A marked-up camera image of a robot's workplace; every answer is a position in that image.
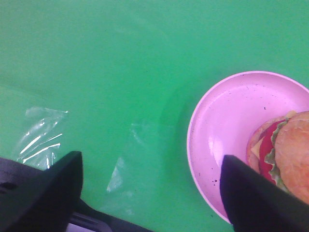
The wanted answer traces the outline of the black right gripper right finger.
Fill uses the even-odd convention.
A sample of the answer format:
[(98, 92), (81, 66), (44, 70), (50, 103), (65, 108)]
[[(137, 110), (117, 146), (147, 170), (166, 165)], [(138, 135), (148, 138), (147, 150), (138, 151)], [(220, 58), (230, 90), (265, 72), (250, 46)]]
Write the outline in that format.
[(233, 155), (221, 167), (220, 194), (236, 232), (307, 232), (309, 206)]

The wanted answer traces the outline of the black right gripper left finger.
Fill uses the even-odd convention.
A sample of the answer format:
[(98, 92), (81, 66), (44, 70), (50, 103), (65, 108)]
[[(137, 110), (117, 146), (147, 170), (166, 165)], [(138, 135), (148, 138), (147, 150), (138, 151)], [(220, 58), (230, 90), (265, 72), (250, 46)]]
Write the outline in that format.
[(0, 160), (0, 230), (64, 232), (80, 199), (83, 160), (79, 151), (66, 154), (42, 171)]

